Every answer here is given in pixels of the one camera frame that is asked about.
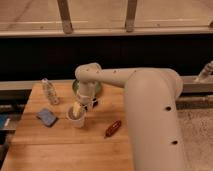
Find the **beige gripper wrist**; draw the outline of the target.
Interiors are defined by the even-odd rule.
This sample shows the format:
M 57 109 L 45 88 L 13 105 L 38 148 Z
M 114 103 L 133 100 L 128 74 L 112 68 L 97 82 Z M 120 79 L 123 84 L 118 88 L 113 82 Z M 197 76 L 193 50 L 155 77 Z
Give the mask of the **beige gripper wrist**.
M 81 104 L 88 105 L 95 97 L 96 86 L 93 83 L 80 83 L 76 92 L 76 99 L 79 102 L 73 104 L 73 116 L 75 118 L 80 117 Z

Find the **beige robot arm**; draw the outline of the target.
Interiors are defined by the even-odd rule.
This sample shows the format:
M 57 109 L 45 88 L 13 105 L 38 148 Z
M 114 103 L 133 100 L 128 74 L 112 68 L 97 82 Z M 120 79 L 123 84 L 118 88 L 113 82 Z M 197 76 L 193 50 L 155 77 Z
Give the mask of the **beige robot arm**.
M 124 89 L 124 108 L 134 171 L 187 171 L 176 99 L 183 90 L 179 74 L 168 68 L 103 69 L 97 63 L 75 70 L 77 100 L 86 105 L 91 84 Z

